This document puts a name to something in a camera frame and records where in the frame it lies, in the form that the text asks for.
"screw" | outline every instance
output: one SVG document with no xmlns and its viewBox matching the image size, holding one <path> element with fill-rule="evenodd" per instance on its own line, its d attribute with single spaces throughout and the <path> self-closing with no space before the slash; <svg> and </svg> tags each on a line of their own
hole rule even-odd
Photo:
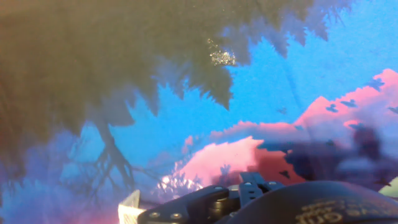
<svg viewBox="0 0 398 224">
<path fill-rule="evenodd" d="M 173 218 L 173 219 L 179 219 L 179 218 L 181 218 L 181 214 L 179 214 L 179 213 L 174 213 L 174 214 L 172 214 L 170 217 Z"/>
<path fill-rule="evenodd" d="M 158 212 L 152 212 L 151 214 L 149 214 L 149 217 L 151 217 L 151 218 L 157 218 L 159 216 L 160 216 L 160 213 L 158 213 Z"/>
</svg>

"black mechanical part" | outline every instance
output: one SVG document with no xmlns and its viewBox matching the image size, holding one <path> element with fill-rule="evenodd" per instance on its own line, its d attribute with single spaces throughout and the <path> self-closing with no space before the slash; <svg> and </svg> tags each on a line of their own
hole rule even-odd
<svg viewBox="0 0 398 224">
<path fill-rule="evenodd" d="M 398 202 L 364 187 L 314 181 L 270 191 L 227 224 L 398 223 Z"/>
<path fill-rule="evenodd" d="M 398 224 L 398 202 L 363 187 L 333 181 L 284 187 L 257 172 L 242 183 L 209 186 L 138 216 L 138 224 Z"/>
<path fill-rule="evenodd" d="M 137 222 L 146 223 L 213 223 L 209 214 L 212 204 L 228 198 L 229 190 L 220 186 L 209 186 L 159 207 L 141 213 Z"/>
<path fill-rule="evenodd" d="M 242 172 L 240 174 L 239 198 L 241 207 L 244 207 L 253 199 L 262 196 L 270 190 L 284 187 L 279 182 L 266 182 L 258 172 Z"/>
</svg>

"pink cloud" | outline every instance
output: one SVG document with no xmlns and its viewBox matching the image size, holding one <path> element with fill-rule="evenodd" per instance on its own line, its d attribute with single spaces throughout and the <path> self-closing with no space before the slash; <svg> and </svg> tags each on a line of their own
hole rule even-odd
<svg viewBox="0 0 398 224">
<path fill-rule="evenodd" d="M 362 124 L 372 126 L 385 138 L 395 135 L 398 132 L 391 130 L 398 129 L 398 114 L 389 108 L 398 106 L 398 73 L 386 69 L 374 79 L 384 84 L 358 88 L 332 101 L 320 96 L 292 124 L 239 122 L 224 131 L 214 131 L 209 136 L 210 144 L 198 151 L 179 172 L 184 172 L 188 179 L 198 176 L 203 185 L 210 185 L 222 176 L 221 167 L 230 165 L 229 173 L 235 181 L 239 172 L 258 171 L 267 180 L 283 184 L 302 182 L 293 166 L 285 162 L 283 152 L 259 150 L 257 146 L 264 142 L 332 140 L 337 146 L 352 147 L 353 133 Z M 231 142 L 237 137 L 241 140 Z M 185 141 L 185 147 L 192 146 L 192 139 L 190 136 Z M 392 152 L 393 147 L 388 144 L 384 149 Z M 279 174 L 283 170 L 289 172 L 290 179 Z"/>
</svg>

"tree foliage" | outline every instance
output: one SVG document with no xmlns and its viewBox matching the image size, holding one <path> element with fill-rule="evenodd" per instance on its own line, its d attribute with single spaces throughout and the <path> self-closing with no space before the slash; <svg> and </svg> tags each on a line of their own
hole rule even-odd
<svg viewBox="0 0 398 224">
<path fill-rule="evenodd" d="M 101 137 L 108 138 L 100 159 L 110 158 L 122 169 L 127 161 L 106 129 L 108 124 L 133 123 L 125 101 L 134 106 L 136 93 L 157 114 L 159 80 L 173 80 L 175 88 L 188 81 L 188 88 L 198 88 L 229 108 L 231 76 L 210 55 L 230 46 L 244 62 L 247 49 L 236 40 L 239 35 L 221 35 L 225 27 L 237 34 L 246 26 L 249 34 L 265 37 L 286 57 L 286 34 L 305 44 L 307 27 L 327 40 L 324 16 L 350 2 L 1 1 L 1 161 L 8 167 L 16 164 L 10 176 L 24 175 L 22 158 L 32 139 L 48 141 L 60 129 L 79 134 L 85 121 L 93 120 L 101 126 Z M 253 29 L 258 23 L 263 30 Z M 209 46 L 209 40 L 219 49 Z M 178 68 L 189 66 L 160 76 L 160 58 Z"/>
</svg>

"glossy surface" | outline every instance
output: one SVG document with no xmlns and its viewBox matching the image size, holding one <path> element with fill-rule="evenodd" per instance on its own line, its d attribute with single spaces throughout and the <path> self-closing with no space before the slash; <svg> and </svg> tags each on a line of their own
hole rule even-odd
<svg viewBox="0 0 398 224">
<path fill-rule="evenodd" d="M 395 1 L 0 9 L 3 223 L 117 223 L 134 189 L 153 207 L 247 170 L 398 197 Z"/>
</svg>

